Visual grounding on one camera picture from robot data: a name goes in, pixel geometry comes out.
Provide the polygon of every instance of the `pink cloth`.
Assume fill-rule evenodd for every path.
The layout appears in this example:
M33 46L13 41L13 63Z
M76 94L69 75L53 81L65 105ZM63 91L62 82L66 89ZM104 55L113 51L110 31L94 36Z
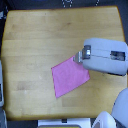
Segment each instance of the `pink cloth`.
M90 79L88 70L73 57L52 68L56 98L72 91Z

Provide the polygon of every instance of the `wooden table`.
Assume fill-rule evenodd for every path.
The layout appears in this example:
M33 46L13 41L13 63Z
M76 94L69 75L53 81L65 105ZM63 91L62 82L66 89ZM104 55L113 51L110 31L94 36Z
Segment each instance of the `wooden table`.
M116 7L10 11L2 42L5 111L11 120L96 117L111 113L127 77L94 71L56 99L51 67L75 55L91 37L124 41Z

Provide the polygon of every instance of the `gray robot arm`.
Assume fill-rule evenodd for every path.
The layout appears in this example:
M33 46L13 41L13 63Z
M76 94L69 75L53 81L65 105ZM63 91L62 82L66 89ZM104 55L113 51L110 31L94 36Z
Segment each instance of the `gray robot arm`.
M124 76L128 70L128 47L121 41L86 39L74 61L82 63L88 70Z

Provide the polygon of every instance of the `floor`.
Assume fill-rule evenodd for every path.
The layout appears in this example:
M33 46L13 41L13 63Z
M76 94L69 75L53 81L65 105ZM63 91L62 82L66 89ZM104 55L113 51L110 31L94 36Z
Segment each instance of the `floor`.
M79 7L85 6L84 0L76 0L79 3ZM98 6L102 5L117 5L119 8L119 13L121 16L122 24L123 24L123 30L125 35L125 41L128 44L128 0L116 0L115 2L104 2L102 4L98 4ZM3 36L3 30L4 30L4 24L5 24L5 16L1 17L0 15L0 47L2 42L2 36ZM36 128L38 121L8 121L8 128Z

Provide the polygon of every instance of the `wood grain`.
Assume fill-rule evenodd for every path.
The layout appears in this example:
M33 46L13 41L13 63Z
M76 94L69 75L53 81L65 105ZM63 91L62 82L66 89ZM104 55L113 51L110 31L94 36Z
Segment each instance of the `wood grain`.
M55 98L51 67L75 55L91 37L124 41L116 7L10 11L2 42L7 119L96 117L111 113L127 76L89 71L91 79Z

